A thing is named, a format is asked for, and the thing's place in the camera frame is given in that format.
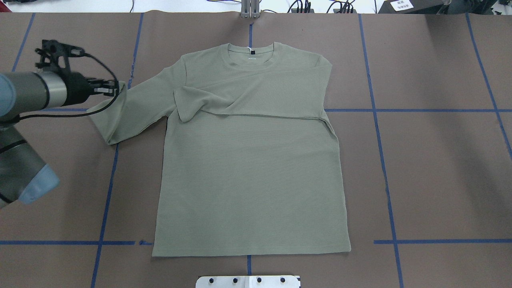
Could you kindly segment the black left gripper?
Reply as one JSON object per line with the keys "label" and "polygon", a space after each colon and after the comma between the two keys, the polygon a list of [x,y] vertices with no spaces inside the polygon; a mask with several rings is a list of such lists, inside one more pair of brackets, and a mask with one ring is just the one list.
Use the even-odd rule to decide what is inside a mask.
{"label": "black left gripper", "polygon": [[117,80],[99,80],[95,77],[86,77],[79,72],[64,73],[62,80],[66,86],[66,100],[62,106],[82,104],[94,94],[104,96],[118,94]]}

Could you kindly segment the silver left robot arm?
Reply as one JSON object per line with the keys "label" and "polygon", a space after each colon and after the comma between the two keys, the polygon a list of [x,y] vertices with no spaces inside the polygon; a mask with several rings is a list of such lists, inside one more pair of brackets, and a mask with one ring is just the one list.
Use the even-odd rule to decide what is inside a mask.
{"label": "silver left robot arm", "polygon": [[121,91],[116,77],[112,80],[85,77],[64,68],[2,73],[1,208],[15,201],[31,204],[60,183],[50,165],[16,129],[19,122],[35,118],[72,117],[67,114],[41,114],[40,111],[81,104],[89,96],[97,94],[116,100]]}

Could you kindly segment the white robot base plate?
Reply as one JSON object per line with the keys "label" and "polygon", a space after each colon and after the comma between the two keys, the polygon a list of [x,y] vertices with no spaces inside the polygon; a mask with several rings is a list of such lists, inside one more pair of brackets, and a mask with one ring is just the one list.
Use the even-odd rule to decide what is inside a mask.
{"label": "white robot base plate", "polygon": [[256,276],[202,276],[196,288],[301,288],[299,276],[256,275]]}

